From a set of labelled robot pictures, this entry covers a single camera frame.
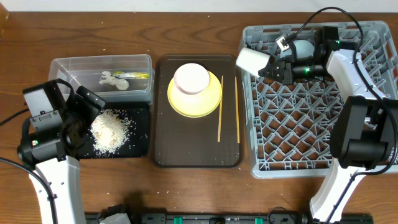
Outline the light blue bowl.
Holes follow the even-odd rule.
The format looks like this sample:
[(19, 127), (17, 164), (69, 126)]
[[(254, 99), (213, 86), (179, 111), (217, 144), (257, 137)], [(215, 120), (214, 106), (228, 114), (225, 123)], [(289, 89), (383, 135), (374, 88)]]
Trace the light blue bowl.
[[(295, 40), (293, 41), (295, 46), (296, 59), (301, 60), (313, 56), (314, 46), (307, 40)], [(288, 49), (285, 52), (279, 54), (279, 58), (286, 58), (293, 56), (292, 49)]]

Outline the small white green cup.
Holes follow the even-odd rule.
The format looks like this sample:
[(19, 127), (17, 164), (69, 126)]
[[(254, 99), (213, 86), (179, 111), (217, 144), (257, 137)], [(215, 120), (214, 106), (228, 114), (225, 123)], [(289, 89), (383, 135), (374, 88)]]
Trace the small white green cup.
[(270, 55), (249, 48), (242, 48), (236, 59), (236, 65), (248, 72), (250, 75), (259, 78), (259, 71), (265, 68), (270, 60)]

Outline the cooked rice pile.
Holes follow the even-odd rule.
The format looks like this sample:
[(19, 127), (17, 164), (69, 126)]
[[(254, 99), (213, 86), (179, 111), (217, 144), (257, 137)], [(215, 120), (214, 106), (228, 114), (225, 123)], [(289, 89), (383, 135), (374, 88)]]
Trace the cooked rice pile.
[(129, 139), (132, 121), (121, 110), (103, 110), (93, 121), (94, 151), (99, 155), (113, 154)]

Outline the wooden chopstick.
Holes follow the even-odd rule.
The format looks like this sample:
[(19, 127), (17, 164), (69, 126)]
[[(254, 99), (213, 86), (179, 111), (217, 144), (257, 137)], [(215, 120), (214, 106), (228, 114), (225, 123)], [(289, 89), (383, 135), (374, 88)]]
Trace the wooden chopstick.
[(221, 98), (219, 103), (219, 117), (218, 117), (218, 138), (217, 141), (221, 142), (221, 123), (222, 123), (222, 109), (223, 109), (223, 82), (224, 76), (221, 76)]
[(238, 100), (238, 82), (237, 82), (237, 77), (234, 78), (234, 99), (235, 99), (235, 111), (236, 111), (236, 134), (237, 134), (237, 143), (240, 144), (239, 100)]

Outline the pink bowl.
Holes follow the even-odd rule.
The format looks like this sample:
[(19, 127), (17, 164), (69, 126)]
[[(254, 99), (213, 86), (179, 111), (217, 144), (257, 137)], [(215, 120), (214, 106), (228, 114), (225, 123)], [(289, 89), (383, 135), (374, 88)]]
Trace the pink bowl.
[(174, 73), (174, 85), (184, 94), (196, 95), (208, 87), (210, 76), (202, 65), (186, 63)]

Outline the yellow plate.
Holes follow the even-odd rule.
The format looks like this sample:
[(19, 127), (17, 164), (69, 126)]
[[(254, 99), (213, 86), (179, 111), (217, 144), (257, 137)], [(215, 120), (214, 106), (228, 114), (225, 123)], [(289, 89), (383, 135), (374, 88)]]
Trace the yellow plate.
[(167, 98), (171, 107), (179, 114), (189, 118), (200, 118), (217, 109), (222, 99), (222, 87), (218, 78), (208, 71), (210, 82), (208, 86), (195, 95), (182, 93), (171, 79)]

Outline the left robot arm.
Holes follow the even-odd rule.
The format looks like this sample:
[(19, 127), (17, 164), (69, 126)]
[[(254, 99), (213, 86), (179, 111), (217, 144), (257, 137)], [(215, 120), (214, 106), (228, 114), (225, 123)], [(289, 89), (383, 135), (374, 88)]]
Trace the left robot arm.
[(18, 155), (30, 179), (43, 223), (86, 223), (78, 150), (105, 102), (79, 86), (68, 97), (53, 80), (23, 91), (31, 117), (23, 124)]

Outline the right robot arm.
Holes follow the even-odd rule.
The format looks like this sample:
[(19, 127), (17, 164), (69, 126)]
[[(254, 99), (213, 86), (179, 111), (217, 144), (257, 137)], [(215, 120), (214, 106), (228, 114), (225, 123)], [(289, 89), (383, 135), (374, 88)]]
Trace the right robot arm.
[(397, 155), (397, 100), (386, 98), (374, 86), (359, 53), (360, 45), (342, 40), (337, 27), (324, 26), (314, 34), (311, 55), (298, 57), (295, 34), (280, 35), (276, 43), (289, 55), (279, 62), (262, 63), (258, 77), (291, 84), (296, 79), (331, 76), (340, 91), (343, 108), (330, 137), (331, 166), (310, 201), (312, 217), (323, 223), (341, 220), (354, 189), (380, 162), (393, 163)]

